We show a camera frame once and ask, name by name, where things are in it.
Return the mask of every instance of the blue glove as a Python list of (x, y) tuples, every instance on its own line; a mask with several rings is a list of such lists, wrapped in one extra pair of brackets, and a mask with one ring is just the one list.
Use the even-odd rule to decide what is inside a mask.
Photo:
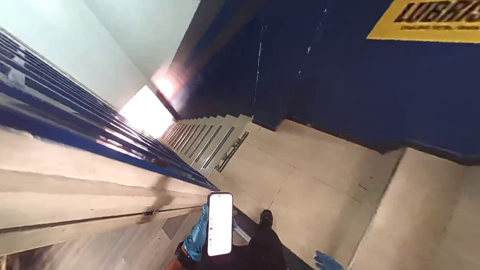
[(317, 254), (317, 256), (313, 258), (315, 260), (315, 266), (321, 270), (345, 270), (341, 264), (327, 254), (323, 254), (318, 250), (315, 253)]
[(190, 258), (199, 261), (202, 258), (202, 248), (205, 245), (207, 238), (207, 223), (208, 223), (208, 205), (204, 204), (202, 208), (202, 215), (197, 221), (197, 224), (192, 229), (192, 232), (183, 241), (183, 246), (187, 250)]

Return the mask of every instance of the yellow sign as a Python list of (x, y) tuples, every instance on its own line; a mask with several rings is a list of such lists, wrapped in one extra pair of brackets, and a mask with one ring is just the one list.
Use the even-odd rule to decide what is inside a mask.
[(394, 0), (367, 38), (480, 43), (480, 0)]

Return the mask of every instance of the black shoe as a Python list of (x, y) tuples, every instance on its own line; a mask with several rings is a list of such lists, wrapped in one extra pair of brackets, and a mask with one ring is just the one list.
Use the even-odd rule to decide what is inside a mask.
[(260, 228), (271, 228), (273, 225), (273, 214), (270, 210), (263, 210), (260, 214)]

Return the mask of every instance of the black pants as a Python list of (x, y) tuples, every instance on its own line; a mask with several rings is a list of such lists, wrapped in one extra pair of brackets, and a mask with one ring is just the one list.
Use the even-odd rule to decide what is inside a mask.
[(271, 228), (258, 228), (248, 245), (234, 245), (228, 254), (208, 256), (188, 270), (287, 270), (283, 245)]

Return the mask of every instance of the phone screen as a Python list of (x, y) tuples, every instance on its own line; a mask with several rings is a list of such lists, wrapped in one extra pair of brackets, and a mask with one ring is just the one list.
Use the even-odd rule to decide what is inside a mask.
[(208, 200), (208, 248), (209, 256), (230, 253), (232, 250), (232, 207), (230, 193), (212, 193)]

